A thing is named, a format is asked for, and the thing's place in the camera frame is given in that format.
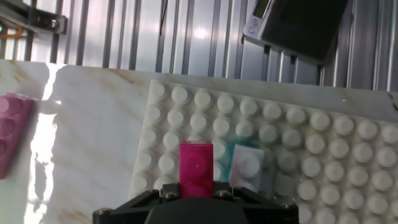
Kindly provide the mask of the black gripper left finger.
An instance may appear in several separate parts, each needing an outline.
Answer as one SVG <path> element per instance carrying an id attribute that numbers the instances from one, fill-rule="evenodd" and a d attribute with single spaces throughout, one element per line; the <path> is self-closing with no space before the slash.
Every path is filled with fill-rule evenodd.
<path id="1" fill-rule="evenodd" d="M 164 184 L 160 190 L 149 189 L 118 208 L 99 208 L 92 213 L 93 224 L 132 224 L 145 223 L 150 212 L 165 202 L 180 198 L 178 183 Z"/>

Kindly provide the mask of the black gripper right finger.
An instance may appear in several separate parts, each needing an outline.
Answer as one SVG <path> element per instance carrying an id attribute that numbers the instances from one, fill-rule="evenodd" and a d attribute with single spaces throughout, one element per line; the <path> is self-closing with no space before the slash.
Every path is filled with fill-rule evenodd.
<path id="1" fill-rule="evenodd" d="M 299 223 L 298 206 L 275 203 L 247 187 L 215 182 L 213 199 L 219 203 L 220 223 Z"/>

